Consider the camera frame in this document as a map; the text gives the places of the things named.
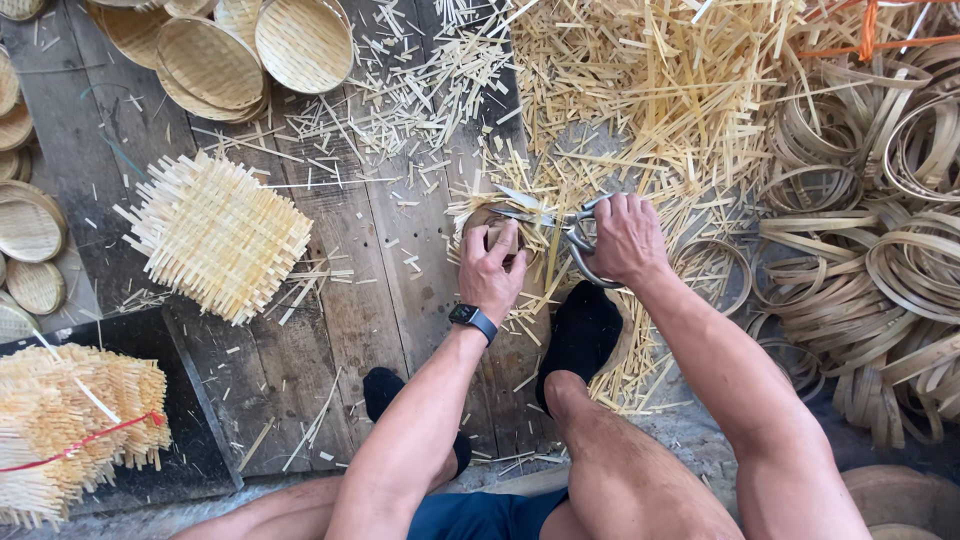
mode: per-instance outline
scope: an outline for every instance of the wooden floor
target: wooden floor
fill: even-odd
[[[375,6],[372,0],[345,2],[354,22],[359,22],[360,11],[373,13]],[[421,39],[420,50],[413,53],[414,61],[403,66],[422,63],[423,51],[433,50],[431,37],[440,29],[433,2],[400,0],[396,10],[407,13],[408,20],[417,20],[426,34],[410,38]],[[76,237],[97,301],[103,313],[110,313],[131,291],[141,287],[161,290],[143,272],[146,259],[121,239],[130,227],[111,207],[139,204],[134,184],[144,180],[140,171],[146,171],[149,163],[162,156],[192,156],[199,148],[216,142],[214,137],[191,128],[221,130],[233,136],[253,129],[250,125],[204,120],[187,114],[169,99],[164,102],[155,73],[128,61],[113,48],[75,0],[52,3],[49,12],[56,13],[40,19],[36,26],[34,21],[4,20],[3,39],[20,73],[37,138],[48,168],[56,176],[59,202]],[[354,38],[359,41],[361,35],[372,32],[374,29],[357,24]],[[60,40],[44,51],[45,44],[57,37]],[[389,67],[383,67],[384,73]],[[363,70],[364,66],[356,68],[352,76],[362,79]],[[485,111],[486,125],[495,125],[492,119],[518,107],[513,72],[504,71],[501,80],[511,92],[506,101],[501,96],[505,109]],[[285,124],[284,114],[302,110],[307,98],[296,96],[296,100],[288,101],[294,95],[274,86],[275,127]],[[143,111],[127,101],[139,96],[143,96],[139,100]],[[370,106],[349,87],[346,93],[338,88],[325,98],[331,105],[339,104],[336,110],[341,118],[348,107],[364,110]],[[440,103],[444,93],[438,92],[436,99]],[[416,211],[401,212],[396,201],[390,199],[390,192],[402,187],[399,184],[278,191],[291,197],[297,208],[314,220],[307,255],[322,257],[339,248],[337,254],[349,255],[349,259],[337,260],[334,268],[352,268],[356,280],[376,282],[328,283],[321,298],[308,296],[284,326],[258,317],[245,327],[231,327],[219,317],[201,316],[198,305],[188,299],[174,296],[168,300],[186,336],[189,353],[206,380],[207,398],[228,440],[235,443],[233,458],[237,462],[270,418],[276,417],[274,429],[243,471],[244,476],[281,471],[300,442],[303,428],[323,407],[338,370],[342,375],[332,388],[330,412],[316,445],[312,450],[301,450],[289,471],[331,469],[336,462],[349,463],[372,427],[363,419],[364,407],[354,407],[363,399],[364,375],[374,366],[386,366],[406,380],[440,345],[450,326],[446,315],[457,300],[457,267],[446,261],[442,239],[442,234],[453,233],[452,222],[443,216],[450,200],[446,188],[464,179],[473,182],[472,154],[477,135],[478,125],[461,125],[445,148],[462,161],[462,174],[455,160],[447,167],[440,187],[431,194],[424,195],[419,186],[403,188],[405,200],[420,201]],[[494,135],[511,138],[516,149],[526,148],[518,115],[497,126],[490,136]],[[266,147],[281,153],[321,156],[313,142],[265,137]],[[370,171],[364,169],[366,164],[357,159],[344,139],[331,138],[331,143],[335,143],[333,155],[341,159],[344,180],[364,173],[382,178],[407,172],[405,155],[387,160],[378,171]],[[266,152],[234,148],[228,150],[228,156],[269,171],[271,184],[304,184],[307,180],[305,165]],[[129,187],[124,185],[124,175],[129,177]],[[400,239],[396,247],[385,247],[395,238]],[[411,270],[402,263],[408,256],[399,247],[420,256],[418,265],[424,271],[421,279],[409,279]],[[532,279],[528,278],[526,290],[542,294],[543,279],[540,284],[532,283]],[[285,290],[281,288],[276,298]],[[540,341],[548,340],[546,310],[531,330]],[[464,410],[469,418],[462,431],[477,435],[471,441],[473,449],[483,454],[544,452],[559,439],[552,421],[526,406],[535,403],[534,385],[513,391],[533,373],[541,350],[526,335],[501,334],[484,354],[473,377]],[[228,353],[236,347],[238,351]],[[333,459],[322,459],[321,452],[333,455]]]

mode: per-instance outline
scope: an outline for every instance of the black watch strap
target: black watch strap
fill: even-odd
[[[458,304],[450,311],[449,319],[451,323],[472,326],[481,331],[487,336],[487,347],[496,337],[496,325],[477,306]]]

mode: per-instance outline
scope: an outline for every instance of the metal scissors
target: metal scissors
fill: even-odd
[[[508,195],[513,197],[513,190],[507,187],[498,185],[498,188],[503,190]],[[563,215],[550,215],[542,213],[532,213],[525,212],[520,209],[514,208],[499,208],[493,209],[492,211],[506,215],[508,217],[513,217],[519,221],[525,221],[527,223],[533,223],[534,225],[543,225],[546,227],[560,227],[566,231],[566,239],[570,241],[570,255],[573,257],[573,261],[577,263],[577,268],[580,269],[580,272],[584,275],[585,278],[590,280],[592,283],[599,285],[605,288],[620,288],[625,286],[621,282],[614,282],[601,278],[590,271],[587,268],[587,264],[584,262],[584,253],[588,255],[593,255],[596,252],[596,246],[591,244],[587,239],[587,235],[584,233],[583,226],[580,224],[581,221],[585,219],[593,219],[593,209],[597,206],[597,203],[600,201],[612,197],[614,193],[608,193],[602,197],[597,197],[589,203],[586,203],[582,206],[581,210],[576,213],[568,213]]]

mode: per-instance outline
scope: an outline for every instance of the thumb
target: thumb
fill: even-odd
[[[510,267],[510,278],[518,282],[523,281],[523,276],[527,273],[527,258],[529,258],[530,252],[528,250],[520,250],[514,256],[514,260],[511,263]]]

